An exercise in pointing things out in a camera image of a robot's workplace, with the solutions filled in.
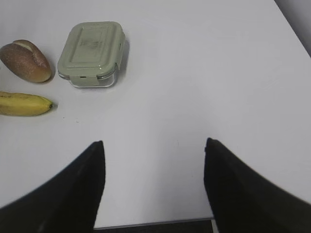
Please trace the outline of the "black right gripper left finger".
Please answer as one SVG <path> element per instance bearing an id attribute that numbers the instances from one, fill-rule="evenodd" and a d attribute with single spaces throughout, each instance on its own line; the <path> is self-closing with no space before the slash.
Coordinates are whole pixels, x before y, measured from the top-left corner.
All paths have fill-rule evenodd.
<path id="1" fill-rule="evenodd" d="M 102 141 L 49 181 L 0 209 L 2 233 L 92 233 L 105 185 Z"/>

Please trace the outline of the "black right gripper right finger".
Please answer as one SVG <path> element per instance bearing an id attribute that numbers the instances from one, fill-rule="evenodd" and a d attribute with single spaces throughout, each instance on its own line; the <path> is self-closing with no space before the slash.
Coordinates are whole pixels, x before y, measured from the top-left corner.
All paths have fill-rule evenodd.
<path id="1" fill-rule="evenodd" d="M 208 138 L 204 186 L 221 233 L 309 233 L 311 205 L 276 186 Z"/>

